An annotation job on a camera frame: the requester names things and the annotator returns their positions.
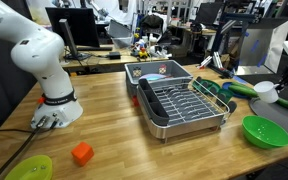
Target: wall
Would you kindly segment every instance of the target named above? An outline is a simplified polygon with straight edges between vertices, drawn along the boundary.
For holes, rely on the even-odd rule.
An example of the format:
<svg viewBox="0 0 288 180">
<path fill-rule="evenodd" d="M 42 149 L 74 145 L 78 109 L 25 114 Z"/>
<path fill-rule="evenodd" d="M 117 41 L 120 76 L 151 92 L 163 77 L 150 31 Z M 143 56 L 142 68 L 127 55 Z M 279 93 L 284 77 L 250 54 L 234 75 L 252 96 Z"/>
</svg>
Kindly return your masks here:
<svg viewBox="0 0 288 180">
<path fill-rule="evenodd" d="M 3 0 L 25 17 L 29 13 L 22 0 Z M 0 40 L 0 125 L 36 83 L 35 78 L 14 65 L 10 58 L 13 44 Z"/>
</svg>

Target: green bowl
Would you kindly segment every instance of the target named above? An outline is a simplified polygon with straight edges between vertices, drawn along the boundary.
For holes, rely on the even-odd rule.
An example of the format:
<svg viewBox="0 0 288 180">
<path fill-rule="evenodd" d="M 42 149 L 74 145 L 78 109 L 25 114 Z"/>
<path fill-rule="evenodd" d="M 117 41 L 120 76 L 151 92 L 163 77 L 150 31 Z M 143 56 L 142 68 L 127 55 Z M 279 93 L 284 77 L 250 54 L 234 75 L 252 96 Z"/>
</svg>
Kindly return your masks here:
<svg viewBox="0 0 288 180">
<path fill-rule="evenodd" d="M 245 138 L 260 148 L 271 149 L 288 145 L 288 133 L 271 120 L 261 116 L 246 116 L 242 126 Z"/>
</svg>

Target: lab equipment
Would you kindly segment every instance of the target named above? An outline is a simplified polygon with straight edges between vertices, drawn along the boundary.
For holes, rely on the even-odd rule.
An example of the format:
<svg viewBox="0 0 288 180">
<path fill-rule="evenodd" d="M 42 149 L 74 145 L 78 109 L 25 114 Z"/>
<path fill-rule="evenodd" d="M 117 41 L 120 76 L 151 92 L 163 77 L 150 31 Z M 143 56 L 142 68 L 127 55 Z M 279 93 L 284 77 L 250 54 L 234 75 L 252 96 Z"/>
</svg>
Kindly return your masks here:
<svg viewBox="0 0 288 180">
<path fill-rule="evenodd" d="M 26 19 L 0 1 L 0 39 L 15 43 L 11 51 L 13 62 L 30 72 L 39 82 L 44 101 L 35 110 L 31 127 L 42 117 L 48 117 L 43 126 L 63 128 L 78 119 L 83 108 L 77 101 L 68 74 L 59 64 L 63 53 L 62 38 Z"/>
<path fill-rule="evenodd" d="M 91 5 L 95 11 L 98 13 L 99 17 L 98 20 L 100 21 L 105 21 L 105 17 L 108 16 L 108 11 L 105 8 L 100 8 L 95 2 L 94 0 L 86 0 L 86 2 Z M 85 0 L 80 0 L 81 6 L 82 8 L 86 8 L 85 5 Z"/>
</svg>

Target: bottle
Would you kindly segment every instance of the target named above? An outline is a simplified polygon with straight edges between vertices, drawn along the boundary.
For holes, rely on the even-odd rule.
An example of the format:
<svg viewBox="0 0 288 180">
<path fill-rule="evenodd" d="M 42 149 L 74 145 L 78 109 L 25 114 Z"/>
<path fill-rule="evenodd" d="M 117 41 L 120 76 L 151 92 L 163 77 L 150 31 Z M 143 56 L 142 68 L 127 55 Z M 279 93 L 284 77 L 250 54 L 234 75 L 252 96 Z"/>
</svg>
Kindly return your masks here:
<svg viewBox="0 0 288 180">
<path fill-rule="evenodd" d="M 153 39 L 154 39 L 154 36 L 153 36 L 153 34 L 151 33 L 151 34 L 150 34 L 150 38 L 149 38 L 149 46 L 152 46 L 152 41 L 154 41 Z"/>
<path fill-rule="evenodd" d="M 157 44 L 157 39 L 156 39 L 156 37 L 152 37 L 151 39 L 150 39 L 150 46 L 155 46 Z"/>
</svg>

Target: drying tray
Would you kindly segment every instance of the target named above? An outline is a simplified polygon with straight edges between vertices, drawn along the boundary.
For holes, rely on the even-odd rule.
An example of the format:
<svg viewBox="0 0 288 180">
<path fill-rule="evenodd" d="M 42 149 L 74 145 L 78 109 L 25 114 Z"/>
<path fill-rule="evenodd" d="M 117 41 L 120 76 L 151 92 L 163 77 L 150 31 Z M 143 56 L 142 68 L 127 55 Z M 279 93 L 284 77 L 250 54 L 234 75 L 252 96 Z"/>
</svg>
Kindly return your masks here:
<svg viewBox="0 0 288 180">
<path fill-rule="evenodd" d="M 276 103 L 266 103 L 259 98 L 251 99 L 249 104 L 255 114 L 276 122 L 288 132 L 288 109 Z"/>
<path fill-rule="evenodd" d="M 207 94 L 174 79 L 150 83 L 141 79 L 137 88 L 137 98 L 151 134 L 165 142 L 169 137 L 221 125 L 229 108 L 210 91 Z"/>
</svg>

